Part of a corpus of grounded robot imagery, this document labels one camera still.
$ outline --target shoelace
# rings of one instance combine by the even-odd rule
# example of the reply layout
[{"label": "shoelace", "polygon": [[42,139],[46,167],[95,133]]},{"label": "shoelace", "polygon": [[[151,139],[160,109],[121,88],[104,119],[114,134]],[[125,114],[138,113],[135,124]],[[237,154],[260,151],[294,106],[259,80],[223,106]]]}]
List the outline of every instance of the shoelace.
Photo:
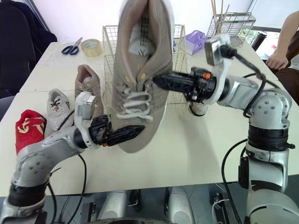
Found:
[{"label": "shoelace", "polygon": [[61,108],[61,105],[59,103],[60,98],[57,100],[54,100],[54,102],[51,105],[51,107],[53,108],[53,110],[58,111]]},{"label": "shoelace", "polygon": [[[127,96],[127,102],[124,103],[122,106],[124,110],[121,113],[117,113],[116,116],[119,119],[130,119],[130,118],[142,118],[152,121],[153,117],[148,115],[150,113],[149,105],[151,101],[151,95],[147,91],[140,91],[140,92],[129,92],[130,89],[126,88],[124,93]],[[147,100],[136,100],[133,98],[147,96]],[[134,106],[146,105],[147,109],[142,111],[141,109],[131,108]]]},{"label": "shoelace", "polygon": [[[24,122],[22,123],[22,128],[20,128],[19,126],[17,127],[20,133],[27,133],[29,131],[29,126],[26,127],[27,124],[30,123],[30,121],[27,121],[29,118],[25,118]],[[42,117],[38,117],[38,118],[34,118],[34,119],[40,119],[44,122],[44,119]],[[33,125],[33,127],[36,127],[37,130],[43,134],[43,129],[41,127],[44,128],[44,123],[40,124],[40,125]]]}]

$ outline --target person's arm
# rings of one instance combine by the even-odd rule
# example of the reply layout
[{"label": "person's arm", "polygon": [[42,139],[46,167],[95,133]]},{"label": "person's arm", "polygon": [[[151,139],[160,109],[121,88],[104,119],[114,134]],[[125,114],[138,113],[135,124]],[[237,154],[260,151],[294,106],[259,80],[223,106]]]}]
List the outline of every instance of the person's arm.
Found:
[{"label": "person's arm", "polygon": [[266,64],[272,69],[281,70],[289,63],[286,53],[291,39],[299,27],[299,11],[290,14],[281,28],[276,51],[269,57]]}]

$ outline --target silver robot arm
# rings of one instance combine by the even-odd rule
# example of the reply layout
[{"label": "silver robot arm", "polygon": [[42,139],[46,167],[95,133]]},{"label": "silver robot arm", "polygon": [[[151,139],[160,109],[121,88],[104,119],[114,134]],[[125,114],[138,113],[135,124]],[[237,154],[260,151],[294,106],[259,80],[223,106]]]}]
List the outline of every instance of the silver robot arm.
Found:
[{"label": "silver robot arm", "polygon": [[144,129],[144,126],[128,126],[112,131],[107,115],[91,122],[93,100],[94,96],[89,92],[80,93],[75,103],[75,126],[58,131],[19,152],[0,224],[35,223],[43,208],[50,172],[59,162],[84,152],[87,147],[97,149],[100,145],[112,146],[132,139]]},{"label": "silver robot arm", "polygon": [[191,73],[173,72],[154,79],[161,88],[184,93],[187,101],[200,105],[217,102],[221,106],[244,110],[249,118],[246,157],[241,158],[239,184],[249,190],[245,223],[299,223],[299,209],[286,195],[288,113],[291,97],[279,88],[259,89],[244,77],[227,76],[231,58],[265,77],[251,63],[229,47],[227,35],[219,35],[205,43],[206,60],[212,72],[195,68]]},{"label": "silver robot arm", "polygon": [[[225,58],[221,52],[222,45],[227,45],[223,36],[206,43],[206,52],[210,52],[207,61],[214,65],[216,77],[226,74],[228,68],[224,67],[230,65],[226,62],[230,59]],[[227,79],[229,89],[217,103],[245,110],[258,91],[257,84],[246,78],[227,76]],[[294,148],[294,145],[287,143],[290,126],[287,117],[291,105],[292,99],[285,91],[272,88],[263,90],[248,110],[247,156],[241,158],[239,166],[239,183],[248,189],[244,223],[299,223],[299,208],[284,194],[289,148]]]}]

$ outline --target white wall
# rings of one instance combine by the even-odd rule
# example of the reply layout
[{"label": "white wall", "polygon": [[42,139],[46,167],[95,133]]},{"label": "white wall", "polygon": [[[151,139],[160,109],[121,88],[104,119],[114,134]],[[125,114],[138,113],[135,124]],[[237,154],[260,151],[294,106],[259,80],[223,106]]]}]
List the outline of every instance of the white wall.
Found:
[{"label": "white wall", "polygon": [[255,26],[282,28],[287,16],[299,10],[299,0],[257,0],[252,14]]},{"label": "white wall", "polygon": [[[175,23],[185,24],[187,34],[195,29],[208,31],[212,17],[210,0],[170,2]],[[118,24],[122,0],[34,0],[34,3],[58,41],[70,42],[80,37],[102,40],[102,26]],[[230,4],[229,12],[246,12],[250,3],[251,0],[224,0],[223,8]],[[220,13],[221,0],[216,0],[216,5]]]}]

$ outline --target wire mesh basket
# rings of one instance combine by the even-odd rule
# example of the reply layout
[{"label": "wire mesh basket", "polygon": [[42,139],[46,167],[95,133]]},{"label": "wire mesh basket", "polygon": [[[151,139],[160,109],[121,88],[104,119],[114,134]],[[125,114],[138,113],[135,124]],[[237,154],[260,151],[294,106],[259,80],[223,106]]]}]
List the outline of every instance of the wire mesh basket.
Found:
[{"label": "wire mesh basket", "polygon": [[[114,55],[117,44],[118,26],[103,27],[104,71],[105,71],[105,104],[107,112],[112,112],[112,81]],[[174,25],[172,62],[173,70],[187,73],[187,58],[185,48],[185,26]],[[188,103],[182,93],[170,91],[167,98],[167,110],[180,114],[188,108]]]},{"label": "wire mesh basket", "polygon": [[243,45],[256,19],[251,13],[217,14],[212,17],[207,39],[217,34],[229,34],[232,45]]}]

